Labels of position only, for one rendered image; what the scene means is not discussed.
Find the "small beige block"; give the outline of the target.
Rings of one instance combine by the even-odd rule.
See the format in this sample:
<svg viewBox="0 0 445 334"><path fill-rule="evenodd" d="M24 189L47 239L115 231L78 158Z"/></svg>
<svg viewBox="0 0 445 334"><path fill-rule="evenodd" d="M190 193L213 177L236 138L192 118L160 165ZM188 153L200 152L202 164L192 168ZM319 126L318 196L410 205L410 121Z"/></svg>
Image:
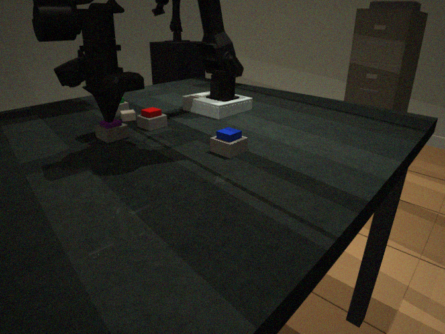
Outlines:
<svg viewBox="0 0 445 334"><path fill-rule="evenodd" d="M136 113L134 110L121 111L121 119L123 122L136 120Z"/></svg>

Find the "green button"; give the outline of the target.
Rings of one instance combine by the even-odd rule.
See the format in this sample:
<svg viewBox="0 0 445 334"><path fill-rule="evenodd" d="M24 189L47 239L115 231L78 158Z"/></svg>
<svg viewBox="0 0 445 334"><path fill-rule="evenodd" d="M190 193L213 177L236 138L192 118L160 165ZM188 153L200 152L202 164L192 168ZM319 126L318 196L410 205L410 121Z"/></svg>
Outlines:
<svg viewBox="0 0 445 334"><path fill-rule="evenodd" d="M116 115L120 115L121 111L126 111L126 110L129 110L128 102L125 102L124 98L122 98L119 107L117 109Z"/></svg>

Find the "red button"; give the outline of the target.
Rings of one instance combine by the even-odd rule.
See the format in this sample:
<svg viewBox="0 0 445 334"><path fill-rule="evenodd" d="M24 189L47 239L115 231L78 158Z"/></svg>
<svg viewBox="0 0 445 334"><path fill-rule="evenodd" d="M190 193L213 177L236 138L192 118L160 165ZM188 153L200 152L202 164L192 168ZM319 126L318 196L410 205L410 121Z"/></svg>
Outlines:
<svg viewBox="0 0 445 334"><path fill-rule="evenodd" d="M149 109L141 110L141 113L142 114L136 116L138 127L153 131L154 129L159 129L168 125L167 115L162 114L161 109L151 107Z"/></svg>

